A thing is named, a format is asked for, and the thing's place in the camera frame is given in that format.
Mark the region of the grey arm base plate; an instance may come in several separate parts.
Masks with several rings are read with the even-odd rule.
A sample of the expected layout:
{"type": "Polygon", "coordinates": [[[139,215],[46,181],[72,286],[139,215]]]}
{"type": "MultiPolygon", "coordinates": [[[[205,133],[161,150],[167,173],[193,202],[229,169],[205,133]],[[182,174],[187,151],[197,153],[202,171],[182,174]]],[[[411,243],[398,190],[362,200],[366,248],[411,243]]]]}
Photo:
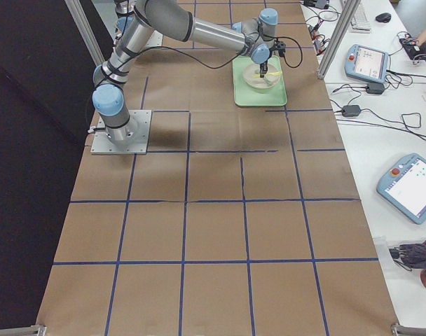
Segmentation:
{"type": "Polygon", "coordinates": [[[94,132],[90,151],[93,155],[146,155],[152,110],[129,110],[129,113],[128,124],[118,129],[107,127],[99,117],[96,128],[101,130],[94,132]]]}

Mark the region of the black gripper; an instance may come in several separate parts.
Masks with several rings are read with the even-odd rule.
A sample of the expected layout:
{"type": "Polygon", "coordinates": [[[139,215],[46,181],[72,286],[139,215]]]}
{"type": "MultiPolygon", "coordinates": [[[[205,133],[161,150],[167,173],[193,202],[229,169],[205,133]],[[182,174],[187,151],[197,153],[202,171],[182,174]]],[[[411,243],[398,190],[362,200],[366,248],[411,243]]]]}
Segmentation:
{"type": "Polygon", "coordinates": [[[259,78],[263,78],[264,74],[268,73],[268,61],[260,63],[259,65],[259,78]]]}

